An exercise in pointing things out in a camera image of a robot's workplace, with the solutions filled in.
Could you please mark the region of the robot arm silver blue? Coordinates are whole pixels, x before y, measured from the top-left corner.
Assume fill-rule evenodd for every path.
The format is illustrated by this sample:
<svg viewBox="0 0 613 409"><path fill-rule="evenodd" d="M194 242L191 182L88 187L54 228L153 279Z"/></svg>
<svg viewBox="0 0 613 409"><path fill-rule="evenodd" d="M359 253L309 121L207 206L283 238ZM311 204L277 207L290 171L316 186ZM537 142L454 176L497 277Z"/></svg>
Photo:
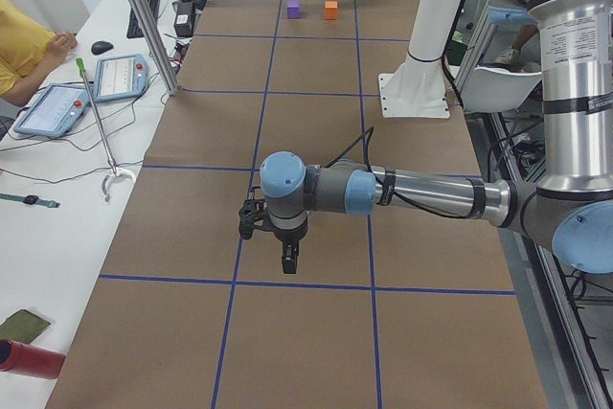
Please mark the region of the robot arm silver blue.
<svg viewBox="0 0 613 409"><path fill-rule="evenodd" d="M307 166L291 152L265 158L258 227L282 243L282 267L297 269L310 213L360 216L408 206L484 219L547 249L578 270L612 269L612 0L489 0L493 18L539 30L546 170L534 183L447 177L356 164Z"/></svg>

